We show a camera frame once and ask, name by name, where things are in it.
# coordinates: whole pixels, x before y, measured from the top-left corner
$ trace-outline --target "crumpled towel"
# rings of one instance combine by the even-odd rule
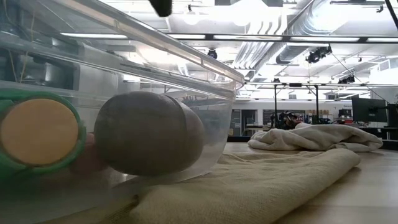
[[[340,124],[298,124],[295,129],[285,131],[272,129],[258,132],[248,142],[253,149],[291,151],[309,149],[325,151],[344,148],[354,152],[370,152],[383,143],[375,135],[358,128]]]
[[[223,154],[207,175],[149,187],[137,205],[108,205],[46,223],[265,224],[314,198],[360,158],[327,152]]]

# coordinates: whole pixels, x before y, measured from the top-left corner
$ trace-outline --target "wooden table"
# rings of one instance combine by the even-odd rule
[[[225,151],[253,152],[243,142],[227,143]],[[276,223],[398,223],[398,151],[358,154],[358,166]]]

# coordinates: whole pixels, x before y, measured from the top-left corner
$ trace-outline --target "gray ball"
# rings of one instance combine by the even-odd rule
[[[116,95],[100,109],[95,127],[100,157],[132,175],[178,172],[198,160],[205,129],[183,103],[155,93]]]

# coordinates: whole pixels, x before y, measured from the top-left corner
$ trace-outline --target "clear plastic bin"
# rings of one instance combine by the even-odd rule
[[[232,68],[97,0],[2,1],[0,109],[8,103],[1,100],[11,97],[7,89],[54,93],[75,108],[84,140],[112,96],[148,91],[191,108],[205,128],[205,146],[189,168],[155,177],[110,167],[76,174],[70,164],[82,152],[51,170],[22,164],[12,180],[0,182],[0,223],[41,222],[131,197],[149,185],[206,174],[223,152],[235,90],[243,82]],[[0,147],[0,165],[5,160],[15,162]]]

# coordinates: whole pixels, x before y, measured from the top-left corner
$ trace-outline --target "black monitor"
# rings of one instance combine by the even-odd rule
[[[386,102],[384,100],[352,98],[354,121],[387,122]]]

